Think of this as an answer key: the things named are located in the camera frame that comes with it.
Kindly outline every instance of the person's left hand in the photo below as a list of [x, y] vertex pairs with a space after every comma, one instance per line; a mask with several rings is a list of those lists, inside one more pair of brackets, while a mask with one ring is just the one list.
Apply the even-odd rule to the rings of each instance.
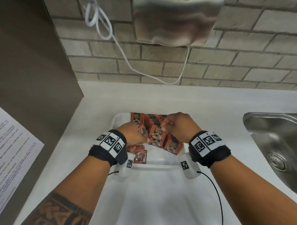
[[127, 150], [133, 152], [137, 145], [148, 143], [149, 139], [142, 136], [138, 132], [138, 125], [135, 122], [128, 122], [118, 127], [116, 130], [120, 131], [126, 138]]

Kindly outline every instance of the person's left arm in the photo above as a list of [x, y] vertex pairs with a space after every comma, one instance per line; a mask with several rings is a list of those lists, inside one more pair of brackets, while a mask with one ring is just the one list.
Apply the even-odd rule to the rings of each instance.
[[[138, 133], [138, 126], [134, 122], [126, 123], [117, 130], [124, 135], [126, 146], [130, 146], [130, 149], [136, 144], [147, 142], [147, 138]], [[39, 203], [22, 225], [88, 225], [110, 167], [117, 163], [116, 159], [105, 161], [98, 158], [87, 156]]]

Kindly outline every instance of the person's right arm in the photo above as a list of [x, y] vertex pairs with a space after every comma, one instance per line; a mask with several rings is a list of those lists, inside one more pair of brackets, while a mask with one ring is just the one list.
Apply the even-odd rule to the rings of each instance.
[[[168, 115], [161, 126], [185, 143], [201, 131], [181, 112]], [[242, 225], [297, 224], [297, 203], [234, 156], [214, 162], [210, 170]]]

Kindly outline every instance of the paper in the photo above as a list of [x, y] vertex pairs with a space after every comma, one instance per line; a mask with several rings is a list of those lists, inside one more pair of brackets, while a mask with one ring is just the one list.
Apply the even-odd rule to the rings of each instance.
[[43, 146], [0, 108], [0, 214]]

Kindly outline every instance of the black wire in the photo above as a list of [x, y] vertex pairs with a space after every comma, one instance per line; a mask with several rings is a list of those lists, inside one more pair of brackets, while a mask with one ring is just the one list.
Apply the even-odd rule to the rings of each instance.
[[205, 173], [203, 173], [201, 171], [197, 171], [197, 173], [201, 173], [201, 174], [205, 175], [210, 180], [210, 182], [212, 183], [212, 185], [214, 186], [214, 188], [215, 188], [215, 190], [216, 190], [216, 192], [218, 194], [219, 201], [220, 201], [221, 213], [222, 213], [222, 225], [223, 225], [223, 208], [222, 208], [221, 198], [220, 198], [220, 195], [218, 193], [218, 190], [217, 190], [216, 186], [214, 185], [214, 183], [212, 182], [212, 180], [209, 178], [209, 176], [207, 176]]
[[118, 172], [119, 172], [119, 171], [113, 171], [113, 172], [111, 172], [110, 174], [118, 173]]

